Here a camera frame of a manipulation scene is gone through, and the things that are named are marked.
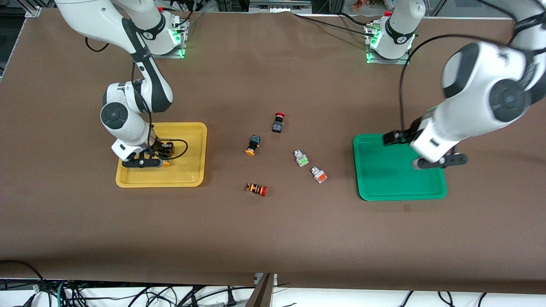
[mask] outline plastic tray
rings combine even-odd
[[[383,146],[382,134],[353,140],[360,196],[365,200],[440,199],[447,194],[443,169],[416,170],[419,155],[408,144]]]
[[[180,158],[169,161],[170,166],[158,168],[126,168],[117,165],[116,183],[120,187],[196,187],[205,174],[206,133],[201,122],[158,122],[153,129],[159,138],[183,139],[188,151]],[[174,142],[178,155],[184,143]]]

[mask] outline orange and black striped toy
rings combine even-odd
[[[268,192],[268,187],[259,186],[256,184],[246,184],[246,191],[265,196],[265,194]]]

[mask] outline brown table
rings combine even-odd
[[[426,19],[418,42],[453,32],[507,41],[511,28]],[[366,64],[358,34],[290,13],[205,14],[190,35],[186,59],[157,61],[175,102],[154,120],[208,126],[205,181],[124,189],[99,111],[106,87],[129,80],[130,57],[89,51],[57,10],[27,20],[0,82],[0,258],[58,279],[249,284],[274,271],[291,286],[546,293],[546,104],[463,141],[470,161],[446,170],[445,199],[366,202],[352,140],[399,126],[400,66]],[[442,101],[442,67],[466,43],[416,54],[408,122]],[[287,114],[280,135],[276,112]],[[252,134],[263,140],[256,157],[243,153]],[[295,149],[325,183],[296,165]],[[247,182],[268,196],[246,193]]]

